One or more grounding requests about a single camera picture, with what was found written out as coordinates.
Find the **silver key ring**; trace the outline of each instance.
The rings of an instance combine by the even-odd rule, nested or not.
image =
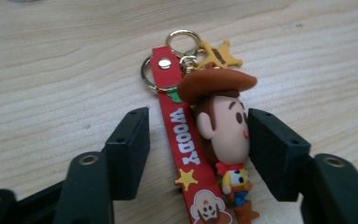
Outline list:
[[[152,56],[149,56],[146,58],[146,60],[142,63],[142,67],[141,67],[141,77],[142,80],[144,81],[144,83],[150,87],[151,89],[155,90],[155,91],[174,91],[176,90],[176,85],[173,86],[168,86],[168,87],[158,87],[156,84],[154,84],[153,82],[149,81],[149,79],[147,79],[146,77],[146,68],[147,66],[150,64],[150,59]]]
[[[191,37],[193,37],[193,39],[196,41],[196,47],[194,47],[193,49],[190,49],[186,52],[181,52],[181,51],[178,51],[176,49],[174,49],[172,46],[171,46],[171,42],[172,42],[172,39],[177,36],[177,35],[189,35]],[[197,35],[197,33],[195,33],[194,31],[191,31],[191,30],[177,30],[177,31],[173,31],[172,33],[170,33],[168,36],[167,36],[167,40],[166,40],[166,44],[168,46],[170,46],[170,49],[172,50],[172,52],[174,54],[176,54],[179,58],[183,58],[185,56],[190,56],[190,55],[194,55],[196,56],[197,55],[197,51],[199,50],[200,48],[200,44],[201,44],[201,38],[199,35]]]
[[[194,40],[196,41],[196,47],[194,47],[193,49],[190,49],[186,52],[180,52],[176,49],[174,49],[171,46],[171,42],[172,39],[177,36],[177,35],[189,35],[191,37],[194,38]],[[183,57],[188,57],[188,56],[196,56],[197,52],[200,48],[200,43],[201,43],[201,38],[199,35],[197,35],[195,32],[190,31],[190,30],[177,30],[177,31],[173,31],[172,33],[170,33],[167,36],[167,40],[166,40],[167,45],[170,47],[171,51],[178,57],[178,58],[183,58]],[[155,90],[155,91],[174,91],[176,90],[176,87],[178,84],[172,85],[172,86],[167,86],[167,87],[158,87],[156,84],[154,84],[153,82],[151,82],[147,77],[146,77],[146,68],[147,66],[150,64],[150,59],[152,56],[149,56],[145,59],[145,61],[142,63],[142,67],[141,67],[141,78],[144,81],[144,83],[150,87],[151,89]],[[168,67],[162,67],[163,65],[159,65],[162,69],[167,69]]]

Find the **keychain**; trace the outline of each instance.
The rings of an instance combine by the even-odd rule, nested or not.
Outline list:
[[[196,47],[186,52],[172,48],[171,41],[177,35],[191,36]],[[250,223],[259,215],[245,200],[252,188],[243,167],[249,153],[249,132],[238,96],[240,91],[252,88],[256,78],[228,69],[242,65],[241,60],[229,55],[228,41],[216,49],[196,33],[178,30],[168,35],[166,44],[153,49],[153,55],[142,65],[141,76],[158,92],[179,175],[175,184],[182,186],[191,223],[232,223],[222,191],[234,202],[238,222]],[[203,62],[197,62],[198,53],[207,54]],[[145,75],[148,65],[155,84]],[[221,189],[211,164],[216,164],[223,176]]]

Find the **woody figure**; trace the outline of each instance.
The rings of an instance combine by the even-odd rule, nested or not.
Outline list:
[[[252,88],[255,77],[242,72],[214,68],[187,75],[178,85],[179,97],[194,106],[203,152],[217,173],[223,176],[222,191],[234,202],[238,223],[259,217],[252,202],[245,199],[252,189],[243,163],[249,155],[249,131],[241,91]]]

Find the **yellow star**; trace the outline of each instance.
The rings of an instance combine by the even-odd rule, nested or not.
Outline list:
[[[200,49],[204,49],[208,56],[204,61],[199,63],[198,69],[204,67],[207,63],[214,62],[217,66],[221,68],[228,68],[231,65],[241,66],[243,64],[242,60],[236,59],[228,53],[229,41],[225,40],[223,45],[220,48],[216,49],[210,46],[205,41],[202,41],[200,44]]]
[[[194,170],[190,170],[189,172],[184,172],[182,169],[179,169],[180,177],[175,180],[175,184],[183,184],[185,186],[185,191],[188,191],[188,186],[190,184],[198,184],[199,181],[193,178]]]

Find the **wooden table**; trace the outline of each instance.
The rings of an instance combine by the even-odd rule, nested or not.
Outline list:
[[[358,169],[358,1],[0,0],[0,189],[18,199],[65,178],[69,161],[101,150],[124,115],[150,108],[151,150],[138,196],[115,202],[117,223],[187,223],[157,95],[140,78],[151,49],[177,29],[230,40],[241,94]],[[188,44],[186,38],[175,40]],[[301,223],[256,171],[253,223]]]

